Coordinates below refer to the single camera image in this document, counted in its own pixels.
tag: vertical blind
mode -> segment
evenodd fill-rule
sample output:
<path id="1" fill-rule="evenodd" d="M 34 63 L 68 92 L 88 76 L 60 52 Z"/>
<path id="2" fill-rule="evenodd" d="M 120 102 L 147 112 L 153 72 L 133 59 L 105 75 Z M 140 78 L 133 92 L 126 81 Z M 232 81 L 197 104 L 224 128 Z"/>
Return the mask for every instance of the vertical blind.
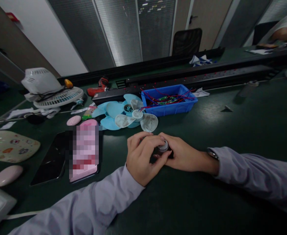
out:
<path id="1" fill-rule="evenodd" d="M 175 1 L 138 0 L 143 60 L 169 56 Z"/>
<path id="2" fill-rule="evenodd" d="M 258 24 L 280 21 L 287 15 L 287 0 L 273 0 Z"/>
<path id="3" fill-rule="evenodd" d="M 89 71 L 169 56 L 175 0 L 48 0 Z"/>
<path id="4" fill-rule="evenodd" d="M 114 67 L 92 1 L 49 0 L 49 2 L 88 70 Z"/>

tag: cordless drill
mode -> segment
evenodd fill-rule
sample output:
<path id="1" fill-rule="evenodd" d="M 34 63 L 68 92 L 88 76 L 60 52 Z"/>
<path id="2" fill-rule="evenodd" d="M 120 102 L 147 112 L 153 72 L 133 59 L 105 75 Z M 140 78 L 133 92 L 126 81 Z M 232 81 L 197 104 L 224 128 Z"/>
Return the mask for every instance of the cordless drill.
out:
<path id="1" fill-rule="evenodd" d="M 98 88 L 88 88 L 87 93 L 89 96 L 94 97 L 95 93 L 103 92 L 109 90 L 108 88 L 108 78 L 103 76 L 99 80 L 99 87 Z"/>

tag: person's left hand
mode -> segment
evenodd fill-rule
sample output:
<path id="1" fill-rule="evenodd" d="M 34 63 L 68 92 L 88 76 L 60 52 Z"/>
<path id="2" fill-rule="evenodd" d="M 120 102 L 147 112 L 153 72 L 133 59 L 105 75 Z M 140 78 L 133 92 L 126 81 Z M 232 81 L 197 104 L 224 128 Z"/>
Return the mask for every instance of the person's left hand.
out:
<path id="1" fill-rule="evenodd" d="M 150 163 L 154 148 L 164 144 L 163 137 L 149 132 L 139 132 L 127 139 L 126 167 L 132 177 L 144 187 L 157 175 L 171 154 L 171 151 L 166 151 L 154 164 Z"/>

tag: person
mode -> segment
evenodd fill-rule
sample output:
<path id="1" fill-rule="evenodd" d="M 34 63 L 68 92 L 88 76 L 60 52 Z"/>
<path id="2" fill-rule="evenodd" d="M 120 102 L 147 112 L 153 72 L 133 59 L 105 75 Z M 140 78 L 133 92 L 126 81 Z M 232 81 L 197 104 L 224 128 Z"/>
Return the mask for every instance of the person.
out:
<path id="1" fill-rule="evenodd" d="M 174 152 L 166 151 L 149 163 L 155 147 L 167 140 Z M 255 196 L 269 200 L 287 212 L 287 162 L 270 160 L 234 150 L 194 149 L 181 138 L 164 133 L 140 132 L 127 140 L 126 164 L 102 181 L 74 191 L 23 225 L 12 234 L 103 234 L 116 214 L 124 211 L 147 184 L 167 165 L 183 171 L 203 171 Z"/>
<path id="2" fill-rule="evenodd" d="M 287 41 L 287 16 L 280 20 L 268 33 L 260 40 L 261 43 L 270 43 L 274 40 Z"/>

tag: blue plastic box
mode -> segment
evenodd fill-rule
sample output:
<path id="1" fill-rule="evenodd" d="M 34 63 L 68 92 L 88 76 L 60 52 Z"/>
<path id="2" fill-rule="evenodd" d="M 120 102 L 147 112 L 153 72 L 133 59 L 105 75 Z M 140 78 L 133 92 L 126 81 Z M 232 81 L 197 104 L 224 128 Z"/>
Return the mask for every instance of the blue plastic box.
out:
<path id="1" fill-rule="evenodd" d="M 157 88 L 157 90 L 160 93 L 167 94 L 167 95 L 182 95 L 189 91 L 187 87 L 184 85 L 174 85 L 174 86 L 166 86 L 166 87 L 161 87 Z M 165 95 L 160 94 L 156 89 L 150 89 L 150 90 L 145 90 L 145 93 L 148 93 L 150 96 L 153 98 L 159 99 L 164 97 Z M 168 104 L 168 105 L 162 105 L 158 107 L 153 107 L 153 108 L 147 108 L 146 112 L 150 114 L 154 114 L 157 117 L 162 117 L 166 115 L 171 115 L 171 114 L 177 114 L 177 113 L 187 113 L 192 109 L 192 106 L 198 102 L 198 99 L 192 94 L 191 92 L 186 93 L 187 97 L 194 97 L 194 99 L 185 99 L 185 102 L 181 103 L 174 103 L 174 104 Z M 143 105 L 146 107 L 147 106 L 147 101 L 146 97 L 144 96 L 143 91 L 141 92 L 141 98 L 143 101 Z"/>

